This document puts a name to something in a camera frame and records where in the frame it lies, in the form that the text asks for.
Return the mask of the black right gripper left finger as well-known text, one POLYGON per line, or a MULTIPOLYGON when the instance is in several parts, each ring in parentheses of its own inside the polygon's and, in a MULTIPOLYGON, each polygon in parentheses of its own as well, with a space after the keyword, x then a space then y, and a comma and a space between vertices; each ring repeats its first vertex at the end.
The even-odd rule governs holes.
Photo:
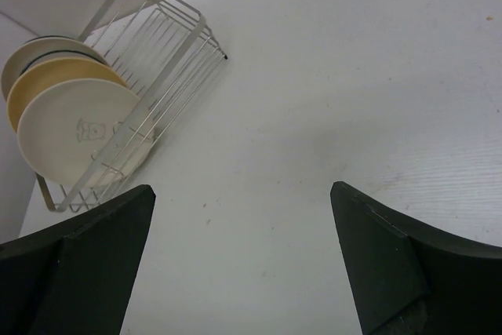
POLYGON ((139 185, 1 245, 3 334, 118 334, 156 195, 139 185))

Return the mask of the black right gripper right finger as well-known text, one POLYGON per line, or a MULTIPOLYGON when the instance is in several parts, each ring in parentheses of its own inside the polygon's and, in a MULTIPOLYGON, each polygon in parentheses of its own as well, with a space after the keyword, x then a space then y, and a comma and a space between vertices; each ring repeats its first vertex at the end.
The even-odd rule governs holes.
POLYGON ((364 334, 499 334, 501 248, 393 210, 338 181, 330 192, 364 334))

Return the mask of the cream plate with bear print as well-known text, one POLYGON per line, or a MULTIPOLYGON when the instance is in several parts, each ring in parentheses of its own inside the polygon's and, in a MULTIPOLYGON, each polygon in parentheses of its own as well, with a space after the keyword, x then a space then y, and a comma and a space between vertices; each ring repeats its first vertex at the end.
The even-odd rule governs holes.
MULTIPOLYGON (((137 107, 139 97, 102 79, 66 81, 38 94, 25 108, 17 129, 28 165, 53 183, 74 186, 137 107)), ((149 109, 139 113, 85 183, 108 185, 131 174, 154 142, 149 109)))

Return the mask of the tan beige plate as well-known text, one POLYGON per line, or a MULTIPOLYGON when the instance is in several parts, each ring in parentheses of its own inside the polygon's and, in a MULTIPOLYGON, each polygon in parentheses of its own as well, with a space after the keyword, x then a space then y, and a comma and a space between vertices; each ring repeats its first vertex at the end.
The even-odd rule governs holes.
POLYGON ((38 94, 61 82, 80 78, 98 78, 128 87, 114 70, 94 60, 77 57, 47 60, 24 72, 9 91, 6 109, 13 130, 17 132, 25 108, 38 94))

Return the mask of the white plate thin teal rim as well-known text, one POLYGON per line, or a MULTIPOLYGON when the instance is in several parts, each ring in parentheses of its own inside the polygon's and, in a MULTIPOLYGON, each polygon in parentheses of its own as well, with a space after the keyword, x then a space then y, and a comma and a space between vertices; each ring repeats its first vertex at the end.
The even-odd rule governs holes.
POLYGON ((7 100, 14 82, 29 68, 45 60, 70 56, 89 58, 108 65, 95 49, 80 41, 51 38, 23 44, 8 58, 2 70, 1 86, 4 99, 7 100))

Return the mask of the white plate wide teal band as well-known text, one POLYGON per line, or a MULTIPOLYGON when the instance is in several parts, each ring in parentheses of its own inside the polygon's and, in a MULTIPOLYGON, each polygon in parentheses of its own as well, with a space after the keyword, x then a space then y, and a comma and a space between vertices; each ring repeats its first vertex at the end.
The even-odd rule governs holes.
POLYGON ((72 41, 77 41, 78 42, 78 39, 72 38, 72 37, 68 37, 68 36, 64 36, 64 35, 43 35, 43 36, 39 36, 39 37, 27 40, 26 42, 24 42, 24 45, 26 45, 26 44, 28 44, 30 42, 34 42, 34 41, 38 41, 38 40, 43 40, 43 39, 51 39, 51 38, 62 38, 62 39, 67 39, 67 40, 72 40, 72 41))

